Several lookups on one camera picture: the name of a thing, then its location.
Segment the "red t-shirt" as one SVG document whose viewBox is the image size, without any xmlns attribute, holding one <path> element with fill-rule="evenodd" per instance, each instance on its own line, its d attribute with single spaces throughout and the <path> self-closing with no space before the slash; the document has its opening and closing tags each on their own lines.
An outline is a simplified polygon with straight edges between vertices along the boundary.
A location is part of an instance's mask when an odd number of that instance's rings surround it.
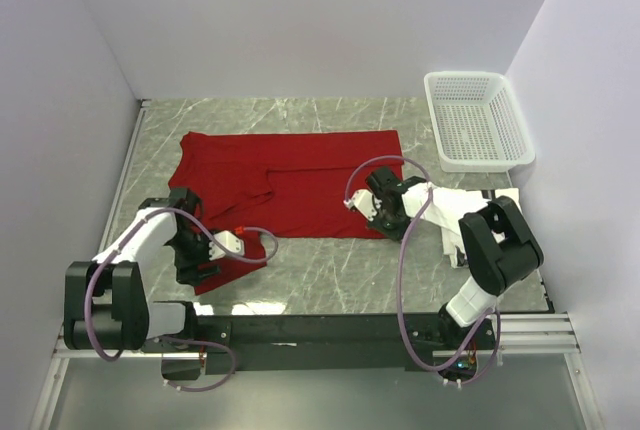
<svg viewBox="0 0 640 430">
<path fill-rule="evenodd" d="M 169 180 L 202 201 L 200 221 L 211 231 L 237 230 L 246 262 L 220 261 L 218 274 L 195 286 L 204 294 L 264 267 L 258 228 L 278 238 L 378 239 L 360 214 L 344 205 L 346 188 L 365 185 L 356 168 L 376 158 L 402 173 L 394 130 L 326 134 L 205 135 L 181 140 L 182 157 Z"/>
</svg>

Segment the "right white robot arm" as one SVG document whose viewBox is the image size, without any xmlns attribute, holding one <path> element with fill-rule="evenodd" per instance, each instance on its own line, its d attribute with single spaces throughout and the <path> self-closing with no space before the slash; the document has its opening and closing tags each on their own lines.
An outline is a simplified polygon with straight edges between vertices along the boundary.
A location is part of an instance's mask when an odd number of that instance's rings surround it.
<svg viewBox="0 0 640 430">
<path fill-rule="evenodd" d="M 372 172 L 366 184 L 353 194 L 351 205 L 370 229 L 403 242 L 412 222 L 434 224 L 441 230 L 444 254 L 469 269 L 470 276 L 438 312 L 438 334 L 449 348 L 464 347 L 481 315 L 544 262 L 516 189 L 490 197 L 438 187 L 418 176 L 401 180 L 389 167 Z"/>
</svg>

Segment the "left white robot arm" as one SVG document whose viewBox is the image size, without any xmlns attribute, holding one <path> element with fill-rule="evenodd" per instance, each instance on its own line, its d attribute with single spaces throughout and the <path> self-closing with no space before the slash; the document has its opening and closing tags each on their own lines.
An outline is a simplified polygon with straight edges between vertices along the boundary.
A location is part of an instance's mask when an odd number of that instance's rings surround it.
<svg viewBox="0 0 640 430">
<path fill-rule="evenodd" d="M 141 271 L 164 246 L 174 252 L 176 280 L 197 287 L 219 272 L 210 240 L 194 230 L 201 199 L 179 187 L 148 198 L 134 221 L 105 251 L 72 263 L 65 274 L 63 335 L 66 346 L 89 350 L 139 350 L 150 339 L 150 311 Z"/>
</svg>

